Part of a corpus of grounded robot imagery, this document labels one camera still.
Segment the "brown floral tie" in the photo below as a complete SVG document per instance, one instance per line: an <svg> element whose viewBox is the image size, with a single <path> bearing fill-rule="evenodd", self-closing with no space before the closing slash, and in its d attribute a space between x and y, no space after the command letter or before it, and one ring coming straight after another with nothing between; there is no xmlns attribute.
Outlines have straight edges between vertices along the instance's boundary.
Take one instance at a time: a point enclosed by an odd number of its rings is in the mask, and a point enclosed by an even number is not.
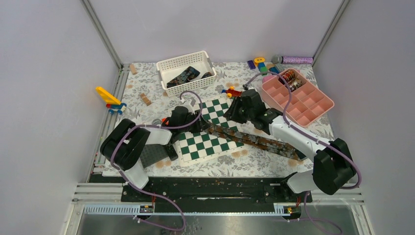
<svg viewBox="0 0 415 235"><path fill-rule="evenodd" d="M268 139L253 134L239 132L229 127L211 124L206 132L219 138L254 146L258 149L275 153L280 156L303 161L306 156L292 145L278 140Z"/></svg>

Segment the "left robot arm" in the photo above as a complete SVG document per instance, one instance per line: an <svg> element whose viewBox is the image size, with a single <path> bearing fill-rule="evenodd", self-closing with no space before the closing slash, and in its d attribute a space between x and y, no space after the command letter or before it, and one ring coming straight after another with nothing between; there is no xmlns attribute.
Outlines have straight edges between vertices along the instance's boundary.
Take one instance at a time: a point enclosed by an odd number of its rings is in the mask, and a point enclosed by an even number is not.
<svg viewBox="0 0 415 235"><path fill-rule="evenodd" d="M135 185L133 195L140 201L151 197L152 189L147 185L149 177L144 168L164 158L174 161L179 154L174 144L180 134L199 133L210 128L201 116L201 111L177 106L171 116L152 125L136 125L123 119L108 135L100 147L100 153L120 171L126 181Z"/></svg>

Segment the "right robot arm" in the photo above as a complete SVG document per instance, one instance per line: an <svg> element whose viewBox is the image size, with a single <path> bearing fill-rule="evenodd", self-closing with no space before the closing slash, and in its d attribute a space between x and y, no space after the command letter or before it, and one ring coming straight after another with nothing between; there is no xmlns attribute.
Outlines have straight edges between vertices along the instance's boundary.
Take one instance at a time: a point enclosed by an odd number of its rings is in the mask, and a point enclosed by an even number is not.
<svg viewBox="0 0 415 235"><path fill-rule="evenodd" d="M355 175L360 175L344 140L321 138L289 121L285 112L267 108L254 89L235 98L224 117L241 124L250 122L256 129L290 144L301 157L313 162L312 170L285 178L286 185L280 189L285 201L292 202L300 193L315 189L333 195L339 189L347 189L345 184Z"/></svg>

